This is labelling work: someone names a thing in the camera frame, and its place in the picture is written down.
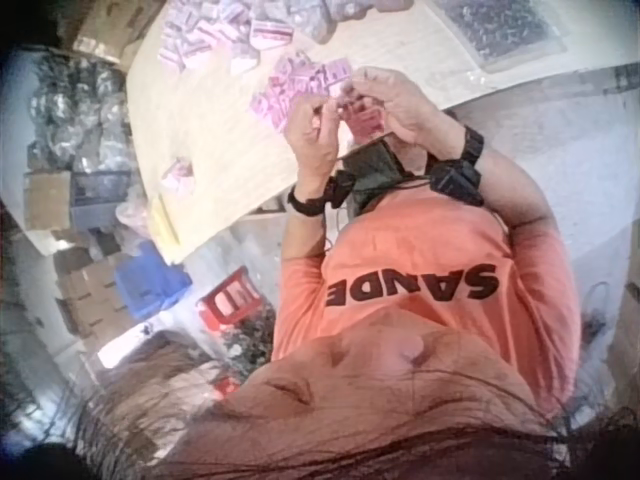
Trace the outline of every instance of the orange shirt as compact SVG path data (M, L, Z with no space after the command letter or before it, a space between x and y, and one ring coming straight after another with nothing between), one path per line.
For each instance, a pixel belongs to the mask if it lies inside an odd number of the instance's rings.
M427 188L388 194L325 258L283 263L273 359L390 304L478 335L551 414L572 392L580 310L559 234L509 239L487 210Z

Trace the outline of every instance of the floor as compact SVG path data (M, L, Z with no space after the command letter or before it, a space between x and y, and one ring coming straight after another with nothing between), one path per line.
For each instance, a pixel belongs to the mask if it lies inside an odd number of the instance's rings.
M597 333L585 346L586 367L579 379L579 392L590 396L608 396L614 378L629 373L631 367L622 360L617 362L620 368L606 360L621 312L631 326L640 318L638 305L624 288L633 222L640 218L639 86L637 68L610 69L534 82L455 109L462 121L539 182L556 212L585 320ZM345 221L343 212L329 215L330 238L335 239ZM193 289L153 320L156 328L179 330L205 351L219 354L219 345L199 320L197 300L246 265L258 289L277 305L283 229L283 218L240 221L201 246L184 262ZM61 369L77 373L77 343L59 331L64 326L55 308L58 292L51 257L38 255L24 237L16 248L31 320L37 317L44 323L36 330ZM622 357L637 352L634 348L627 345Z

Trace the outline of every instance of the red stool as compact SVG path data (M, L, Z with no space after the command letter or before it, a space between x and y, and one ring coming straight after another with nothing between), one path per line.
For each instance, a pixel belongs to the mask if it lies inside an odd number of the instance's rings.
M262 304L262 297L249 279L247 267L240 267L201 298L197 308L207 328L218 332L256 313Z

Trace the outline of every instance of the black wristband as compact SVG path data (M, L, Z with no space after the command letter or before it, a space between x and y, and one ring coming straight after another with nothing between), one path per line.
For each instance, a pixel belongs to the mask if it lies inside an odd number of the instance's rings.
M324 213L324 207L327 203L324 195L320 198L310 198L306 202L301 202L295 196L295 189L296 186L294 185L287 196L287 202L296 212L301 213L305 217L317 217Z
M460 155L460 160L475 167L478 158L482 155L482 150L484 150L484 137L473 128L465 125L464 149L462 150L462 155Z

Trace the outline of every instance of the table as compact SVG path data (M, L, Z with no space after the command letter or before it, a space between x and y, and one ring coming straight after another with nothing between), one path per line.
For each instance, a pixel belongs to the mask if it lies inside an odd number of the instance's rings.
M633 63L638 12L632 2L548 0L564 33L566 51L486 74L422 0L410 10L338 25L326 45L296 34L292 49L315 61L347 57L355 67L405 72L440 107L448 108L543 77ZM228 73L224 52L202 70L182 74L157 60L166 9L145 38L127 78L133 140L152 201L154 241L167 262L180 262L216 233L295 182L295 160L281 135L249 111L283 50L266 52L260 67ZM346 136L341 131L341 151ZM196 190L163 192L160 178L176 156L191 159Z

